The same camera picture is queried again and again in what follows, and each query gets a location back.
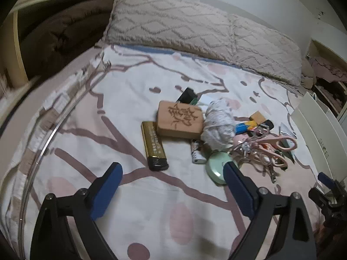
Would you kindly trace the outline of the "gold black lighter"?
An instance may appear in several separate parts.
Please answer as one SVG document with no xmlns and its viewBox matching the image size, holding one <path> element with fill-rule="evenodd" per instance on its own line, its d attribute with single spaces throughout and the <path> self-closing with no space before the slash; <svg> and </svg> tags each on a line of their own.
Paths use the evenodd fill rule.
<svg viewBox="0 0 347 260">
<path fill-rule="evenodd" d="M 164 171 L 169 168 L 160 137 L 156 132 L 156 122 L 142 122 L 141 131 L 144 139 L 148 167 L 151 171 Z"/>
</svg>

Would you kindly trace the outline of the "white shoe box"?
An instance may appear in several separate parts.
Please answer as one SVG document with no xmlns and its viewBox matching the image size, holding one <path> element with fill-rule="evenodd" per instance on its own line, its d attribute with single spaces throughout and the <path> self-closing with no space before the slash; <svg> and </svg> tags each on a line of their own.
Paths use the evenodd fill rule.
<svg viewBox="0 0 347 260">
<path fill-rule="evenodd" d="M 346 134 L 330 109 L 306 93 L 294 109 L 292 118 L 317 171 L 334 180 L 346 179 Z"/>
</svg>

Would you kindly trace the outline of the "white sachet packet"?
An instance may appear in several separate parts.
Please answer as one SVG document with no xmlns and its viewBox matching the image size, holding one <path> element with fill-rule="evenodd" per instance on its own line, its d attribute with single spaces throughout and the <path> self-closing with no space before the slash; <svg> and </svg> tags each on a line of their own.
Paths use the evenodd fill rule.
<svg viewBox="0 0 347 260">
<path fill-rule="evenodd" d="M 293 134 L 293 132 L 291 130 L 289 130 L 289 128 L 284 123 L 281 123 L 279 125 L 279 136 L 280 136 L 281 140 L 289 140 L 291 138 L 297 139 L 295 134 Z"/>
</svg>

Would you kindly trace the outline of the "black red small item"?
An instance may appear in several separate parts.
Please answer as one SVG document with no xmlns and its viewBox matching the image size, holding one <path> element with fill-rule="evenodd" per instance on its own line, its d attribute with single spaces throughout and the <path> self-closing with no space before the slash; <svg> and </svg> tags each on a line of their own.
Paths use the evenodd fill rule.
<svg viewBox="0 0 347 260">
<path fill-rule="evenodd" d="M 255 128 L 249 130 L 247 135 L 249 137 L 263 137 L 270 133 L 270 131 L 274 128 L 273 123 L 271 122 L 263 122 Z"/>
</svg>

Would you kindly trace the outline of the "mint green round tape measure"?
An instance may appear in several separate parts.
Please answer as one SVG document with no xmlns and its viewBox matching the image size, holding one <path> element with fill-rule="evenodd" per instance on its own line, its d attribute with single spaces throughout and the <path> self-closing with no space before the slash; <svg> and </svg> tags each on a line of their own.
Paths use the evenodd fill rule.
<svg viewBox="0 0 347 260">
<path fill-rule="evenodd" d="M 228 162 L 233 162 L 237 166 L 236 161 L 225 152 L 213 152 L 206 163 L 206 172 L 211 180 L 218 185 L 226 185 L 224 179 L 224 165 Z"/>
</svg>

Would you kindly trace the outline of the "small brown cardboard box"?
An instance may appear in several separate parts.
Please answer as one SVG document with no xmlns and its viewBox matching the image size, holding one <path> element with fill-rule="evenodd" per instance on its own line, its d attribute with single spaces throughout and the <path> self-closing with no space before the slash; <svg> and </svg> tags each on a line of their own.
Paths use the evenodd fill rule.
<svg viewBox="0 0 347 260">
<path fill-rule="evenodd" d="M 266 118 L 265 116 L 262 115 L 261 112 L 257 111 L 257 112 L 254 112 L 250 117 L 249 119 L 251 121 L 254 121 L 257 125 L 263 123 L 266 121 Z"/>
</svg>

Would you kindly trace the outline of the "crumpled white cloth ball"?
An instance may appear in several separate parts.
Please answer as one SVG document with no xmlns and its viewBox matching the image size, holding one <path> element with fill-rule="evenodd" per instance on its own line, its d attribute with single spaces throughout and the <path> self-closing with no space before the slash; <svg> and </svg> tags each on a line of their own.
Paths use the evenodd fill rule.
<svg viewBox="0 0 347 260">
<path fill-rule="evenodd" d="M 236 123 L 225 99 L 212 101 L 205 112 L 201 140 L 212 151 L 225 151 L 233 146 Z"/>
</svg>

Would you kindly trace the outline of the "engraved wooden block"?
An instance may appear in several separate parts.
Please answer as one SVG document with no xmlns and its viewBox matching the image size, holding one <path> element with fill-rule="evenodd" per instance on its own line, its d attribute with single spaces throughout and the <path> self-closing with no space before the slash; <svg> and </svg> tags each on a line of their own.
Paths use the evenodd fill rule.
<svg viewBox="0 0 347 260">
<path fill-rule="evenodd" d="M 200 107 L 164 100 L 159 102 L 156 131 L 160 136 L 200 139 L 203 122 Z"/>
</svg>

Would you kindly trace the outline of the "black green small box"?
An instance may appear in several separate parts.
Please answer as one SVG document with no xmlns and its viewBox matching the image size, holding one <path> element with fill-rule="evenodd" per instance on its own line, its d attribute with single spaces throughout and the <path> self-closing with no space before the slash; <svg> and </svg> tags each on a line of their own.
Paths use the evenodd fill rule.
<svg viewBox="0 0 347 260">
<path fill-rule="evenodd" d="M 198 95 L 191 88 L 186 88 L 177 100 L 177 103 L 184 103 L 190 105 L 196 105 L 197 102 Z"/>
</svg>

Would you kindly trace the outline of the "beige textured pillow right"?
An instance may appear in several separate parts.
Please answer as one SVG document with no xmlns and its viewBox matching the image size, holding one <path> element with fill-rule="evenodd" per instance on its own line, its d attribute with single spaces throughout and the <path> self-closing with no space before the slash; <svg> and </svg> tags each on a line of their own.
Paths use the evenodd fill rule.
<svg viewBox="0 0 347 260">
<path fill-rule="evenodd" d="M 230 62 L 293 86 L 301 84 L 302 56 L 289 36 L 238 15 L 229 16 Z"/>
</svg>

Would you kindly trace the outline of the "beige textured pillow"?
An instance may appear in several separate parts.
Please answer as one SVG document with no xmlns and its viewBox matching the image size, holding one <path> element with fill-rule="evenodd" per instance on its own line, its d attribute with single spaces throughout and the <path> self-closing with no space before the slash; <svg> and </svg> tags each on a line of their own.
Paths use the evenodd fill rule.
<svg viewBox="0 0 347 260">
<path fill-rule="evenodd" d="M 98 44 L 169 48 L 234 61 L 229 15 L 190 0 L 114 0 Z"/>
<path fill-rule="evenodd" d="M 230 62 L 293 86 L 301 84 L 302 56 L 289 36 L 238 15 L 229 16 Z"/>
</svg>

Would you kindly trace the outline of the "brown blanket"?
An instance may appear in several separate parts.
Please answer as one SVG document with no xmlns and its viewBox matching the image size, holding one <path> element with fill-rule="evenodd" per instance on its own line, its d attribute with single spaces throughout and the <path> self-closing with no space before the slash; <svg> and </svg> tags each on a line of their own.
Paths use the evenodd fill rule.
<svg viewBox="0 0 347 260">
<path fill-rule="evenodd" d="M 56 2 L 19 15 L 19 45 L 28 79 L 49 78 L 102 38 L 113 0 Z"/>
</svg>

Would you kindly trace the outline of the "beige textured pillow left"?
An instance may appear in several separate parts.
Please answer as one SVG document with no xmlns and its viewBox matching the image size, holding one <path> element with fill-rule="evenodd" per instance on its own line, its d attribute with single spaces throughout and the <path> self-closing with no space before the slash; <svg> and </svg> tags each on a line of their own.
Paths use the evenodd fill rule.
<svg viewBox="0 0 347 260">
<path fill-rule="evenodd" d="M 190 0 L 114 0 L 98 44 L 169 48 L 234 61 L 229 15 Z"/>
</svg>

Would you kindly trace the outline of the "pink handled scissors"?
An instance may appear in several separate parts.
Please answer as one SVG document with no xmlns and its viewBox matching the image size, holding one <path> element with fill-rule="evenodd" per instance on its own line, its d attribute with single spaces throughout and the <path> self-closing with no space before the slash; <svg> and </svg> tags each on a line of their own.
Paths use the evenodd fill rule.
<svg viewBox="0 0 347 260">
<path fill-rule="evenodd" d="M 244 140 L 251 141 L 251 142 L 255 141 L 256 143 L 263 144 L 264 148 L 267 147 L 269 150 L 273 152 L 277 152 L 277 151 L 280 151 L 282 153 L 291 152 L 297 149 L 298 147 L 296 139 L 292 139 L 292 138 L 289 140 L 281 140 L 280 136 L 278 137 L 273 137 L 273 136 L 248 137 L 243 135 L 237 135 L 234 138 L 234 146 L 236 146 L 240 142 L 243 142 Z M 285 158 L 282 157 L 282 161 L 283 161 L 283 166 L 281 168 L 288 167 L 288 164 Z"/>
</svg>

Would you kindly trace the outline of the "wall shelf with clothes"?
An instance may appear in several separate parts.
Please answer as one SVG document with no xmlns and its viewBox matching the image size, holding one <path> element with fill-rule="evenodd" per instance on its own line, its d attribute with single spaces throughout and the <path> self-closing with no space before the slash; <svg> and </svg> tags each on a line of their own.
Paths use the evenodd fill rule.
<svg viewBox="0 0 347 260">
<path fill-rule="evenodd" d="M 302 59 L 301 85 L 315 92 L 335 117 L 346 110 L 346 60 L 314 39 Z"/>
</svg>

